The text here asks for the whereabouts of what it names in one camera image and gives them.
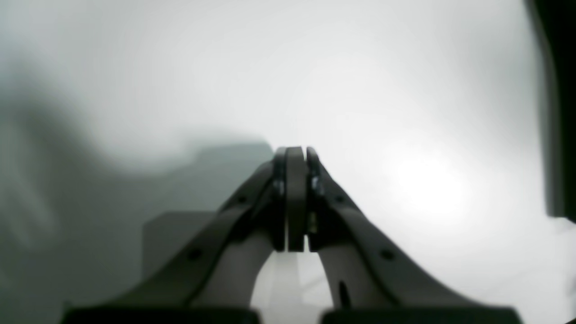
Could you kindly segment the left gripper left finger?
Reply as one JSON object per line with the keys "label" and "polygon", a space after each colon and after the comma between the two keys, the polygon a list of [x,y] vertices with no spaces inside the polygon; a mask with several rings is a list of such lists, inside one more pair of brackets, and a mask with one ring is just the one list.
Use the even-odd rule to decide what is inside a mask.
{"label": "left gripper left finger", "polygon": [[305,157],[279,148],[216,217],[149,279],[101,306],[72,308],[65,324],[257,324],[250,308],[273,251],[305,247]]}

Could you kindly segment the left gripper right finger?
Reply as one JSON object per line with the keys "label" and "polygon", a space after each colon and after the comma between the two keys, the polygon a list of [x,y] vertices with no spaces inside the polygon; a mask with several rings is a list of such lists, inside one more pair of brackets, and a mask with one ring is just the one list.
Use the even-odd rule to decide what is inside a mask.
{"label": "left gripper right finger", "polygon": [[310,247],[334,309],[323,324],[520,324],[511,307],[473,301],[428,274],[362,213],[308,147]]}

